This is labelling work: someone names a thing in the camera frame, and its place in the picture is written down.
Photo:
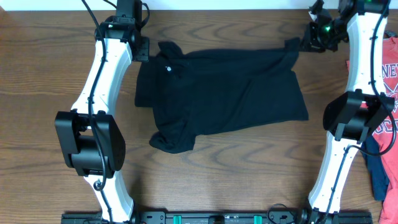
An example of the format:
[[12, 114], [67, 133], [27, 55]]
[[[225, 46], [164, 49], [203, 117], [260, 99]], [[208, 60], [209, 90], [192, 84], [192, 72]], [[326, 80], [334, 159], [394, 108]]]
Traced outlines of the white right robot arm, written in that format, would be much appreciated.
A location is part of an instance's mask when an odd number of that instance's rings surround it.
[[348, 43], [349, 75], [344, 93], [329, 103], [323, 114], [325, 155], [307, 206], [299, 216], [308, 223], [338, 216], [354, 156], [386, 118], [394, 120], [394, 98], [386, 93], [380, 69], [391, 2], [340, 1], [336, 18], [323, 5], [323, 1], [316, 1], [309, 7], [312, 21], [300, 47], [304, 52], [335, 52], [340, 42]]

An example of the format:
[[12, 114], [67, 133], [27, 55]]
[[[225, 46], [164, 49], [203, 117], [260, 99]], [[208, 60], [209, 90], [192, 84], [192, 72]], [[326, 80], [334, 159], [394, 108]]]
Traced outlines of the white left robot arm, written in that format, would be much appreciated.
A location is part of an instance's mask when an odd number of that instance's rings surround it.
[[131, 15], [111, 16], [95, 30], [95, 58], [80, 96], [59, 111], [55, 129], [67, 167], [92, 187], [97, 213], [65, 213], [62, 223], [141, 223], [122, 175], [126, 143], [114, 119], [123, 76], [133, 61], [146, 62], [149, 40], [143, 22]]

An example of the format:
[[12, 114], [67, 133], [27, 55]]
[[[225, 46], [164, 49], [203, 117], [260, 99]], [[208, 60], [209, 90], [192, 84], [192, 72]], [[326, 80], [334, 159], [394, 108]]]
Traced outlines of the black polo shirt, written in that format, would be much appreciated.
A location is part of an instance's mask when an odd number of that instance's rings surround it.
[[171, 154], [191, 151], [200, 135], [309, 119], [293, 67], [298, 38], [276, 49], [183, 53], [171, 41], [142, 63], [134, 104], [150, 108], [149, 143]]

